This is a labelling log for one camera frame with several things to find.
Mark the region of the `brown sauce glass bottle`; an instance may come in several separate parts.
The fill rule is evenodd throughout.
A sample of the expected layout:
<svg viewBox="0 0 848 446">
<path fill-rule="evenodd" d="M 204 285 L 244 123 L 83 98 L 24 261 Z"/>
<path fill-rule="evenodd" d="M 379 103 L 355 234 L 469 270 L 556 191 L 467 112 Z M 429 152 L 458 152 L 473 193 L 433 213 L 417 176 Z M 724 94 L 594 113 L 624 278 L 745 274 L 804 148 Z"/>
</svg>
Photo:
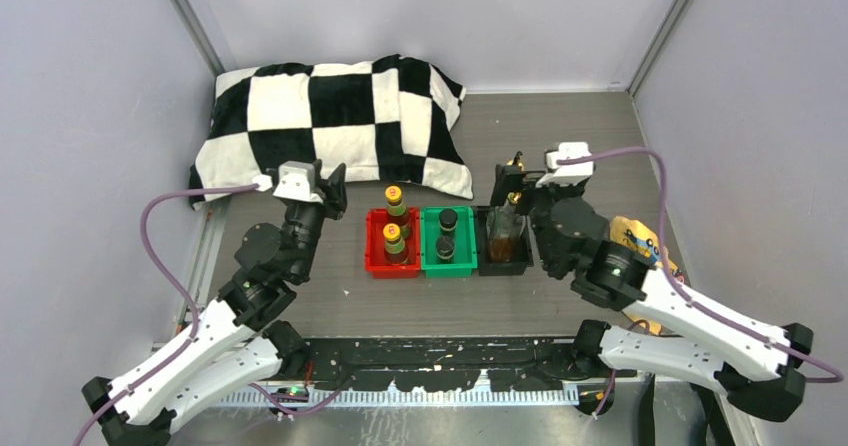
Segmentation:
<svg viewBox="0 0 848 446">
<path fill-rule="evenodd" d="M 524 169 L 524 165 L 522 163 L 523 153 L 521 151 L 517 151 L 514 157 L 511 160 L 508 160 L 505 164 L 518 164 L 522 166 Z M 513 237 L 506 238 L 490 238 L 488 233 L 488 257 L 493 262 L 507 262 L 512 258 L 513 247 L 516 246 L 517 240 L 520 238 L 520 235 L 516 235 Z"/>
</svg>

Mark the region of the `yellow cap chili sauce bottle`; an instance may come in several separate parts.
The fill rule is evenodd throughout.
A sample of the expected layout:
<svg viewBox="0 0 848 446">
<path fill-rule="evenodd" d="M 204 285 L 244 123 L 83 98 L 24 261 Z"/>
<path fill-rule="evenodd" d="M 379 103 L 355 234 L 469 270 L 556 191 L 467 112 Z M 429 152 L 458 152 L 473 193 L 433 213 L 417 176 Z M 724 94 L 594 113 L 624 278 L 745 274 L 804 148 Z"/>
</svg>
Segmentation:
<svg viewBox="0 0 848 446">
<path fill-rule="evenodd" d="M 397 185 L 388 186 L 384 195 L 387 202 L 388 222 L 398 226 L 402 237 L 407 239 L 411 233 L 411 217 L 401 188 Z"/>
</svg>

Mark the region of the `green label spice jar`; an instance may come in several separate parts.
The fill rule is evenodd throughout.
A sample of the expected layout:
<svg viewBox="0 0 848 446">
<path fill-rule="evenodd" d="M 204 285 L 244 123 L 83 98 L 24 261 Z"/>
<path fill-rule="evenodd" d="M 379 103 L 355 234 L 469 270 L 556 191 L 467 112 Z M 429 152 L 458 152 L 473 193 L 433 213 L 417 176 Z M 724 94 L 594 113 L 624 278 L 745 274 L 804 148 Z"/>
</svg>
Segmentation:
<svg viewBox="0 0 848 446">
<path fill-rule="evenodd" d="M 456 243 L 451 235 L 442 234 L 435 242 L 437 261 L 440 264 L 448 264 L 454 261 Z"/>
</svg>

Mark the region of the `clear glass oil bottle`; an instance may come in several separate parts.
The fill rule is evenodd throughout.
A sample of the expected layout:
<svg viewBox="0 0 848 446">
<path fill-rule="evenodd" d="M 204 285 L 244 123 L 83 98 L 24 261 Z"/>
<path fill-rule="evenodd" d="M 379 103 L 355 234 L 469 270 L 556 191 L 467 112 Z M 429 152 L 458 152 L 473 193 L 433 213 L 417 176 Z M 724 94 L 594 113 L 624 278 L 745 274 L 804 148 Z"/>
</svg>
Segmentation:
<svg viewBox="0 0 848 446">
<path fill-rule="evenodd" d="M 507 195 L 502 206 L 493 207 L 487 217 L 487 231 L 490 238 L 506 238 L 520 235 L 524 228 L 524 217 L 517 212 L 522 194 L 512 192 Z"/>
</svg>

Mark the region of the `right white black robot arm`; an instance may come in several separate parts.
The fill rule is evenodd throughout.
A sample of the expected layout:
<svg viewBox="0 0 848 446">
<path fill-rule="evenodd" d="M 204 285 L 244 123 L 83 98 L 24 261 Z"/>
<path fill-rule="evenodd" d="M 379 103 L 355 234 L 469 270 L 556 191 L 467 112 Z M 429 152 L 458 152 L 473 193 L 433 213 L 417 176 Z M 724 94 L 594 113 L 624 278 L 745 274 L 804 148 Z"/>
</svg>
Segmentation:
<svg viewBox="0 0 848 446">
<path fill-rule="evenodd" d="M 742 315 L 668 278 L 638 252 L 610 239 L 609 221 L 583 199 L 584 181 L 499 164 L 490 203 L 516 194 L 519 215 L 536 239 L 546 274 L 573 278 L 583 300 L 656 321 L 672 336 L 640 335 L 604 321 L 585 320 L 571 353 L 574 369 L 596 376 L 603 369 L 642 370 L 686 381 L 723 395 L 737 409 L 785 422 L 801 405 L 807 384 L 801 360 L 813 332 L 799 323 L 775 326 Z"/>
</svg>

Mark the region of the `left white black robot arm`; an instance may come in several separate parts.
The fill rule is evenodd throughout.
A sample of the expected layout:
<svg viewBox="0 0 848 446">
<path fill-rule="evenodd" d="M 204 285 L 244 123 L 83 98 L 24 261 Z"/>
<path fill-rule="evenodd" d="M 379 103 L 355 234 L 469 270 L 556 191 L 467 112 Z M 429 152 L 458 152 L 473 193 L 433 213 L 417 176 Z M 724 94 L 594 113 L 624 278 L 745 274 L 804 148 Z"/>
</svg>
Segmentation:
<svg viewBox="0 0 848 446">
<path fill-rule="evenodd" d="M 296 298 L 294 286 L 310 279 L 325 221 L 347 210 L 346 165 L 328 177 L 321 169 L 319 160 L 287 161 L 247 185 L 209 189 L 211 195 L 270 191 L 286 207 L 284 221 L 247 231 L 235 255 L 238 270 L 203 310 L 166 276 L 188 304 L 189 327 L 123 375 L 83 386 L 92 417 L 76 444 L 99 425 L 109 445 L 165 445 L 229 393 L 275 373 L 293 380 L 305 371 L 305 344 L 279 316 Z"/>
</svg>

